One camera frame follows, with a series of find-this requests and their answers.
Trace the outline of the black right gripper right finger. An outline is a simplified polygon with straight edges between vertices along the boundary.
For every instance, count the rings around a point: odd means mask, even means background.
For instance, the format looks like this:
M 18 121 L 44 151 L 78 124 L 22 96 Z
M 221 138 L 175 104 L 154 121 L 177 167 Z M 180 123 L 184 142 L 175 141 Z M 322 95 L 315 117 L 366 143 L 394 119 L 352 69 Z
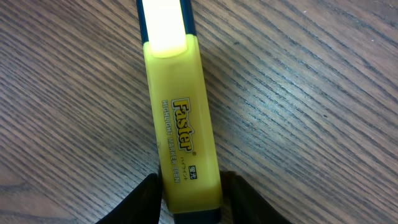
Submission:
M 223 196 L 231 206 L 235 224 L 292 224 L 249 182 L 233 171 L 221 171 Z

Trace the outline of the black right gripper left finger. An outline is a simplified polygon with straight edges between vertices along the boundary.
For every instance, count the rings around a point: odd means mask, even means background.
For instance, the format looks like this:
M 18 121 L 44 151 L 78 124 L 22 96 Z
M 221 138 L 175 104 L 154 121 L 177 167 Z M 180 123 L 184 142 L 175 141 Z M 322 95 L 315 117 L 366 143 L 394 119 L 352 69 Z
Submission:
M 162 184 L 149 174 L 121 203 L 96 224 L 158 224 Z

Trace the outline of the yellow highlighter marker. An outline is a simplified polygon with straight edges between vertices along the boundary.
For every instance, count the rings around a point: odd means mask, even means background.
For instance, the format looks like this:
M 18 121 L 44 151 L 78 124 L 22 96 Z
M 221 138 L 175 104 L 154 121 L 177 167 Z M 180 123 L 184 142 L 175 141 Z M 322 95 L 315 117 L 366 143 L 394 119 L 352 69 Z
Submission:
M 138 0 L 165 201 L 175 223 L 219 223 L 223 195 L 190 1 Z

